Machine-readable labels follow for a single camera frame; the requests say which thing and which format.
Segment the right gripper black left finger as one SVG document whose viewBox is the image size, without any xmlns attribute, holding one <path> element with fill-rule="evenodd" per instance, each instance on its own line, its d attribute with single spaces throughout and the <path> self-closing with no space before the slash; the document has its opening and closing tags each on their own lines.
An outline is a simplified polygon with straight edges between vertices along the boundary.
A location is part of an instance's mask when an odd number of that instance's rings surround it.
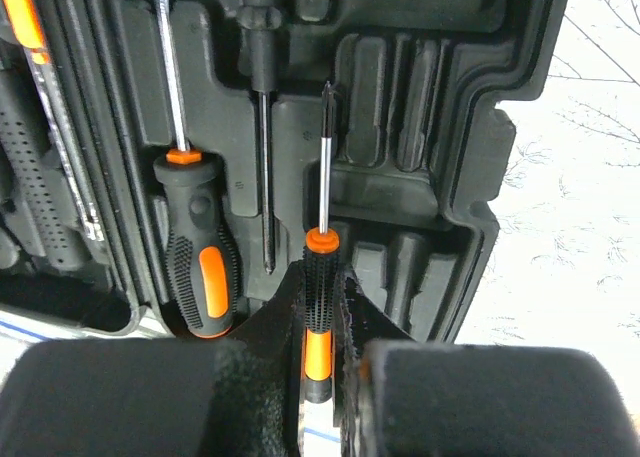
<svg viewBox="0 0 640 457">
<path fill-rule="evenodd" d="M 1 392 L 5 456 L 296 456 L 302 266 L 216 339 L 32 346 Z"/>
</svg>

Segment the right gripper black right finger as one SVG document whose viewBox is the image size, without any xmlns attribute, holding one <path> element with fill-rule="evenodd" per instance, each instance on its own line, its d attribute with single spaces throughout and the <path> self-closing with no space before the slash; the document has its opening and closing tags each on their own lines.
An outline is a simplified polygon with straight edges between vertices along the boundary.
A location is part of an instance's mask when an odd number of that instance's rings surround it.
<svg viewBox="0 0 640 457">
<path fill-rule="evenodd" d="M 620 393 L 591 355 L 567 348 L 413 340 L 335 281 L 334 414 L 345 456 L 635 456 Z"/>
</svg>

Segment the thick orange black screwdriver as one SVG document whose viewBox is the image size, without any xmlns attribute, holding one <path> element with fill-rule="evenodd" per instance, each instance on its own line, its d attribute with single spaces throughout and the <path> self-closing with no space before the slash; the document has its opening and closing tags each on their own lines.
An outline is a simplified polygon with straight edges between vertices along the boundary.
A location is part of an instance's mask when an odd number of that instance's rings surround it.
<svg viewBox="0 0 640 457">
<path fill-rule="evenodd" d="M 216 180 L 221 162 L 190 145 L 186 135 L 170 0 L 154 0 L 175 145 L 154 161 L 168 211 L 165 269 L 189 331 L 215 339 L 234 325 L 239 257 L 223 218 Z"/>
</svg>

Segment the small precision screwdriver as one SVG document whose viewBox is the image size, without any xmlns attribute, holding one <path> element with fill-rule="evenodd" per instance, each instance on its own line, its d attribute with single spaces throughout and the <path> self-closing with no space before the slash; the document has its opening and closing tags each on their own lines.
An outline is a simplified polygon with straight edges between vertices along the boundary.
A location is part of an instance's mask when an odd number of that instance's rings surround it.
<svg viewBox="0 0 640 457">
<path fill-rule="evenodd" d="M 332 316 L 334 280 L 339 262 L 340 237 L 329 227 L 332 144 L 337 121 L 335 87 L 322 91 L 319 164 L 318 225 L 305 238 L 305 399 L 314 404 L 332 395 Z"/>
</svg>

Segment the black plastic tool case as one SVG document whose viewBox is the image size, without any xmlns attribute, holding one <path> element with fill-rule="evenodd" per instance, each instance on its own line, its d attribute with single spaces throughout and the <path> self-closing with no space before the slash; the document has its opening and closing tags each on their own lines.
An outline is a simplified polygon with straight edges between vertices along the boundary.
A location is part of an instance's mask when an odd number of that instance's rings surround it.
<svg viewBox="0 0 640 457">
<path fill-rule="evenodd" d="M 452 341 L 498 237 L 490 209 L 515 127 L 498 108 L 546 80 L 568 0 L 279 0 L 271 96 L 275 270 L 263 264 L 257 97 L 242 0 L 170 0 L 190 145 L 216 180 L 239 257 L 237 314 L 275 293 L 318 221 L 321 92 L 337 93 L 330 223 L 365 294 L 418 341 Z M 17 186 L 1 148 L 1 318 L 124 336 L 145 317 L 187 327 L 164 264 L 174 144 L 154 0 L 34 0 L 105 241 L 85 235 L 23 47 L 1 0 L 1 71 L 34 86 L 48 123 L 45 177 L 90 260 L 57 271 L 10 227 Z"/>
</svg>

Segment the claw hammer black handle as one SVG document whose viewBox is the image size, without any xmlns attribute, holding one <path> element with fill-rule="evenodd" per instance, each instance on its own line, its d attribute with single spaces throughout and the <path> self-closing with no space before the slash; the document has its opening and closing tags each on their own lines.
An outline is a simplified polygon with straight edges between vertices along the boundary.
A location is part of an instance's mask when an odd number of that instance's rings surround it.
<svg viewBox="0 0 640 457">
<path fill-rule="evenodd" d="M 65 226 L 45 177 L 51 150 L 48 123 L 24 72 L 1 71 L 1 148 L 17 186 L 10 227 L 26 252 L 57 271 L 73 272 L 90 260 L 79 234 Z"/>
</svg>

